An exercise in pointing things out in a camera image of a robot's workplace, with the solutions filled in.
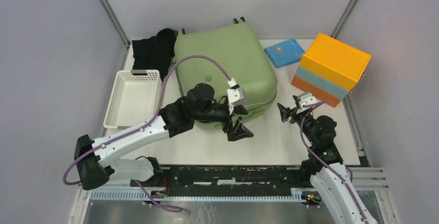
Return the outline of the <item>white plastic basket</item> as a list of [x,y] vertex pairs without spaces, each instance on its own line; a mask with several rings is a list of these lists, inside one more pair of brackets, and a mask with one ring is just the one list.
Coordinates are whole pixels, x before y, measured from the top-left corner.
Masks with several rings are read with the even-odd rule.
[[120,70],[116,74],[103,126],[126,129],[158,109],[162,80],[158,70]]

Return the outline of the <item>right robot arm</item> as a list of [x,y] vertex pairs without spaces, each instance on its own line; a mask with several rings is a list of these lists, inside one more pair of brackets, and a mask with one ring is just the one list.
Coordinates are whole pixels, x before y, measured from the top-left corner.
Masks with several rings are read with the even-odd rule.
[[323,105],[311,93],[293,97],[291,109],[278,103],[281,121],[297,124],[300,138],[308,151],[308,159],[301,163],[299,181],[314,187],[335,223],[376,223],[356,192],[353,173],[347,168],[335,145],[337,123],[331,117],[313,116]]

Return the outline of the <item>green hard-shell suitcase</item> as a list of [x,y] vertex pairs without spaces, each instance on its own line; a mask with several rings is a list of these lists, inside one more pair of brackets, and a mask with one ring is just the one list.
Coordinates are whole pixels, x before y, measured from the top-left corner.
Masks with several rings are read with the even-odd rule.
[[176,32],[174,62],[190,55],[204,55],[215,60],[221,69],[203,58],[192,58],[181,63],[175,74],[181,96],[199,83],[214,88],[216,100],[227,94],[229,85],[224,76],[230,77],[244,89],[244,107],[249,122],[263,115],[273,104],[277,95],[277,77],[262,48],[256,33],[245,18],[234,18],[233,23],[205,32]]

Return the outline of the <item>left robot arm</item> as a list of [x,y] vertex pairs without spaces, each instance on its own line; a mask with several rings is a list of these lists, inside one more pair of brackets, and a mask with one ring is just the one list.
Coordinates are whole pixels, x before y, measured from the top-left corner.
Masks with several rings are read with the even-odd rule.
[[78,183],[84,190],[120,180],[137,180],[153,187],[159,185],[163,172],[156,158],[125,159],[124,156],[148,144],[192,130],[196,121],[220,123],[228,141],[253,137],[242,120],[242,116],[248,113],[243,106],[244,89],[235,85],[226,93],[224,102],[217,102],[213,98],[213,87],[199,83],[186,96],[166,105],[136,126],[95,139],[89,135],[80,136],[74,153],[74,166],[80,178]]

